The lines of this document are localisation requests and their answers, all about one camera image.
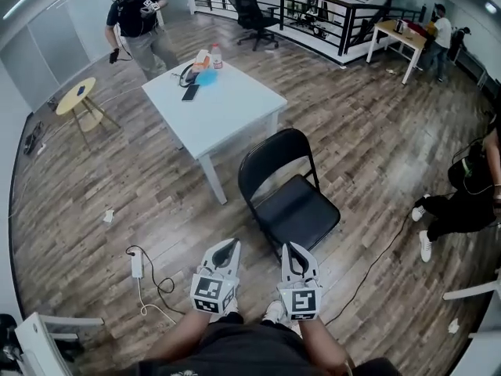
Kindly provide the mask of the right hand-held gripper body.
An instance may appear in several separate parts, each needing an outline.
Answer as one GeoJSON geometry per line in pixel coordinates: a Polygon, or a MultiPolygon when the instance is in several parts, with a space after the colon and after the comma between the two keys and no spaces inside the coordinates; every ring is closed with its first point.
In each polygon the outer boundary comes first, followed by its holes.
{"type": "Polygon", "coordinates": [[[283,273],[277,285],[288,320],[314,320],[318,317],[322,300],[319,273],[283,273]]]}

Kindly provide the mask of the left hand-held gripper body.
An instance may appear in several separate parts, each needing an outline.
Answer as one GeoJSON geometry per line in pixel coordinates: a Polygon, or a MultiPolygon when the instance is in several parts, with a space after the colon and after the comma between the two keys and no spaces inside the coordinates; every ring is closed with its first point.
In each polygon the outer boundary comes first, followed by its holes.
{"type": "Polygon", "coordinates": [[[236,296],[239,265],[210,267],[206,262],[193,275],[190,298],[195,310],[223,314],[236,296]]]}

